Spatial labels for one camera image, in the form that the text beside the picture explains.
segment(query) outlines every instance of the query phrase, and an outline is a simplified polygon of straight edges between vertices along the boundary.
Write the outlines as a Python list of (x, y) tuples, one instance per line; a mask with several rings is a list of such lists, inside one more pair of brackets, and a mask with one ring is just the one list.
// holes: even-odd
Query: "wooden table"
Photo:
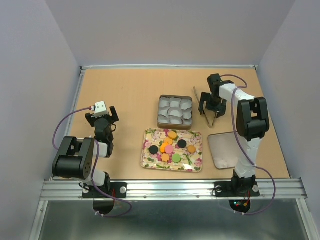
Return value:
[[(76, 109), (105, 101), (108, 107), (115, 106), (120, 121), (116, 123), (114, 149), (110, 158), (100, 158), (98, 169), (109, 173), (113, 180), (167, 180), (167, 179), (230, 179), (233, 169), (217, 169), (209, 149), (208, 136), (232, 131), (231, 108), (228, 103), (226, 114), (218, 118), (209, 128), (204, 116), (198, 112), (198, 95), (210, 92), (207, 78), (210, 74), (234, 74), (248, 83), (248, 94), (261, 97), (257, 74), (254, 69), (240, 68), (178, 68), (178, 69), (89, 69), (85, 71)], [(236, 85), (241, 81), (232, 80)], [(157, 128), (157, 111), (160, 95), (190, 96), (193, 99), (192, 130), (202, 133), (203, 168), (199, 173), (174, 172), (144, 169), (140, 165), (143, 137), (148, 128)], [(84, 116), (74, 116), (70, 136), (84, 138), (94, 136)], [(289, 178), (287, 166), (278, 142), (274, 125), (266, 133), (258, 150), (257, 165), (270, 171), (274, 178)], [(257, 178), (267, 178), (263, 171), (256, 171)]]

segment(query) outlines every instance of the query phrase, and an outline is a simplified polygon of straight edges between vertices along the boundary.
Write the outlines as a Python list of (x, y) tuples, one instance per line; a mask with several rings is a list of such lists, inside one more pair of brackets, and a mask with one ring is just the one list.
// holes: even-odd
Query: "orange disc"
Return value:
[(166, 137), (164, 142), (169, 144), (169, 145), (172, 145), (174, 143), (174, 141), (170, 137)]
[(166, 151), (165, 151), (165, 148), (166, 148), (166, 146), (168, 146), (169, 145), (169, 143), (167, 143), (167, 142), (164, 142), (162, 145), (161, 145), (161, 147), (160, 147), (160, 152), (162, 153), (162, 154), (164, 154)]
[(165, 154), (162, 154), (161, 159), (162, 159), (162, 162), (168, 162), (170, 157), (168, 154), (165, 153)]
[(194, 154), (196, 152), (196, 148), (193, 145), (188, 146), (188, 152)]
[(168, 132), (168, 137), (174, 140), (178, 137), (178, 135), (174, 131), (170, 131)]

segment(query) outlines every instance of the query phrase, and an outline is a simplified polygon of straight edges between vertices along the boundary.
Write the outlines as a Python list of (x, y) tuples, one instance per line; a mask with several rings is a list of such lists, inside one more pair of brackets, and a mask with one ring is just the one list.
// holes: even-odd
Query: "brown box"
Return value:
[[(173, 119), (172, 121), (177, 121), (178, 118), (181, 119), (182, 121), (182, 124), (177, 124), (177, 123), (163, 123), (163, 122), (160, 122), (159, 118), (161, 118), (162, 120), (166, 120), (168, 117), (167, 116), (164, 116), (164, 115), (159, 115), (160, 111), (162, 112), (165, 112), (166, 109), (168, 108), (167, 111), (170, 111), (172, 109), (176, 109), (176, 112), (179, 112), (178, 111), (178, 107), (171, 107), (171, 102), (170, 102), (170, 106), (165, 106), (165, 107), (161, 107), (160, 104), (161, 104), (161, 98), (163, 98), (162, 102), (167, 102), (167, 99), (172, 99), (172, 98), (175, 98), (175, 99), (181, 99), (181, 100), (185, 100), (183, 101), (185, 104), (190, 104), (190, 107), (188, 107), (188, 109), (186, 110), (182, 110), (181, 109), (181, 102), (179, 103), (179, 108), (180, 108), (180, 111), (182, 111), (182, 116), (181, 117), (178, 117), (178, 116), (169, 116), (169, 119), (170, 117), (171, 118), (175, 118)], [(191, 114), (191, 118), (190, 119), (184, 119), (185, 116), (189, 115), (190, 116)], [(177, 96), (177, 95), (161, 95), (159, 97), (159, 104), (158, 104), (158, 116), (157, 116), (157, 126), (158, 128), (160, 129), (176, 129), (176, 130), (190, 130), (191, 127), (192, 127), (192, 98), (190, 96)]]

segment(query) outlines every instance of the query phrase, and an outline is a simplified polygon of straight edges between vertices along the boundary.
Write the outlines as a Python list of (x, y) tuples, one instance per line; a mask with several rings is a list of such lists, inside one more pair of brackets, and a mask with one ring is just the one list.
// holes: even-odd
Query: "plastic container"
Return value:
[(158, 105), (158, 128), (190, 130), (193, 123), (192, 105), (190, 96), (161, 95)]

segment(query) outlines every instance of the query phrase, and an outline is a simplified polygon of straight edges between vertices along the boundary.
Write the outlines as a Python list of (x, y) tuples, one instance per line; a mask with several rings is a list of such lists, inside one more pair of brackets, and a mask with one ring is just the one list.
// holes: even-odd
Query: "gray floor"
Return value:
[[(253, 200), (251, 212), (269, 200)], [(119, 204), (114, 214), (127, 206)], [(226, 200), (140, 201), (119, 218), (95, 216), (90, 201), (54, 201), (47, 208), (41, 240), (304, 240), (294, 199), (275, 200), (267, 211), (241, 216)]]

